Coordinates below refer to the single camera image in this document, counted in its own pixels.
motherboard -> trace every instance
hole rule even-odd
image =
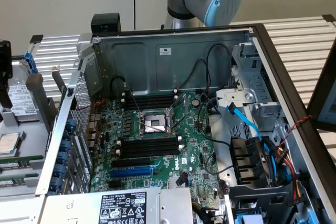
[[[201,95],[194,92],[180,94],[183,99],[176,101],[172,107],[172,116],[167,118],[163,109],[139,109],[127,110],[121,100],[105,100],[98,110],[100,114],[97,130],[98,139],[95,140],[92,149],[94,163],[91,181],[91,192],[109,191],[119,189],[135,189],[146,187],[176,188],[176,181],[185,176],[187,181],[183,187],[189,187],[192,199],[206,207],[218,207],[218,179],[217,175],[211,175],[204,169],[204,163],[214,150],[213,143],[207,140],[199,131],[202,129],[206,134],[207,118],[205,106],[200,112]],[[162,133],[167,127],[178,122],[169,136]],[[174,155],[149,154],[142,157],[141,144],[144,141],[160,141],[160,136],[165,138],[179,139],[179,153]],[[143,162],[150,167],[152,172],[147,175],[132,175],[125,177],[114,176],[119,172],[132,172],[134,167],[116,168],[120,163],[125,163],[123,153],[120,156],[118,150],[120,143],[138,144],[139,148],[124,154],[127,159],[135,162]],[[217,165],[213,158],[209,159],[208,169],[217,172]]]

yellow wire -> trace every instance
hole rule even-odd
[[[292,163],[292,160],[290,159],[290,156],[289,156],[288,153],[287,153],[287,159],[289,160],[290,163]],[[298,191],[298,195],[299,195],[299,197],[301,197],[301,192],[300,192],[300,189],[299,189],[298,181],[296,181],[296,189],[297,189],[297,191]]]

blue pcie slot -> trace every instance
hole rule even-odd
[[[132,169],[111,170],[110,177],[131,177],[131,176],[146,176],[153,175],[153,168],[150,166],[135,167]]]

circuit board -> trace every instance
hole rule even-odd
[[[192,199],[199,201],[206,207],[218,207],[218,197],[214,198],[214,188],[218,188],[217,176],[208,174],[200,164],[200,154],[203,154],[205,162],[214,147],[213,143],[203,137],[198,128],[195,127],[198,108],[193,107],[191,104],[191,100],[195,98],[200,99],[200,95],[191,92],[186,93],[186,99],[182,99],[173,108],[174,122],[181,119],[188,112],[188,115],[176,128],[176,134],[180,134],[182,139],[185,140],[185,146],[180,155],[152,157],[151,164],[155,165],[153,175],[119,178],[122,185],[119,189],[170,188],[172,183],[175,184],[175,178],[178,178],[182,172],[186,172],[188,173]],[[107,101],[102,106],[100,114],[102,121],[100,134],[109,132],[109,139],[105,140],[106,143],[103,149],[101,149],[99,141],[95,144],[92,153],[94,170],[90,187],[91,192],[111,190],[109,187],[109,181],[111,180],[109,171],[112,169],[111,162],[119,159],[115,154],[118,135],[128,127],[127,130],[130,132],[129,139],[136,140],[139,131],[136,117],[137,111],[124,111],[119,101]],[[200,117],[202,125],[206,124],[204,114],[205,108],[202,108]],[[132,123],[129,127],[129,124],[126,126],[126,123],[129,123],[130,117],[132,118]],[[217,166],[212,159],[209,161],[208,168],[213,172],[217,171]]]

warning label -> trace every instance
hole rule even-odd
[[[8,95],[12,101],[12,112],[18,115],[35,115],[36,109],[26,85],[10,86]]]
[[[103,195],[99,224],[145,224],[146,192]]]

